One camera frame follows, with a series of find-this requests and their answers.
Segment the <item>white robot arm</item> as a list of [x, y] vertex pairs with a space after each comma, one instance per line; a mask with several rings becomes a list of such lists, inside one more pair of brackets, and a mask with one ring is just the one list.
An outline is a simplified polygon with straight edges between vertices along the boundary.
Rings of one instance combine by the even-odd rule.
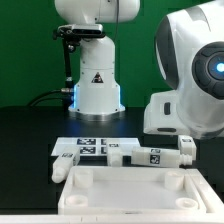
[[[65, 65], [81, 48], [80, 80], [72, 86], [72, 115], [107, 120], [125, 111], [114, 78], [115, 45], [103, 32], [105, 23], [134, 19], [140, 0], [54, 0], [67, 22], [56, 29], [63, 39]], [[155, 93], [144, 112], [143, 132], [224, 136], [224, 0], [166, 15], [155, 35], [155, 54], [170, 89]]]

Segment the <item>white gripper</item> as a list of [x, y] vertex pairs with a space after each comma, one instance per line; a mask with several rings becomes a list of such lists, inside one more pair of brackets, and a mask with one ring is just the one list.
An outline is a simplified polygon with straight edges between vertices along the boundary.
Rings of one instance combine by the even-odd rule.
[[187, 127], [178, 117], [177, 94], [174, 90], [154, 93], [144, 111], [143, 132], [157, 135], [180, 135]]

